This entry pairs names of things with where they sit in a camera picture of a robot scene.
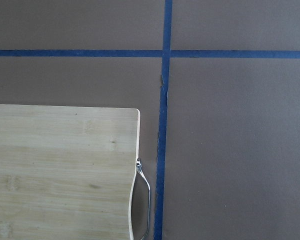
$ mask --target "blue painter's tape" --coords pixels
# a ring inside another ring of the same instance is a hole
[[[172,50],[171,58],[300,59],[300,51]]]
[[[0,50],[0,57],[139,57],[161,58],[162,50]]]
[[[154,215],[154,240],[162,239],[163,230],[171,22],[172,0],[165,0],[161,67],[162,87],[160,90],[159,137],[156,167],[156,210]]]

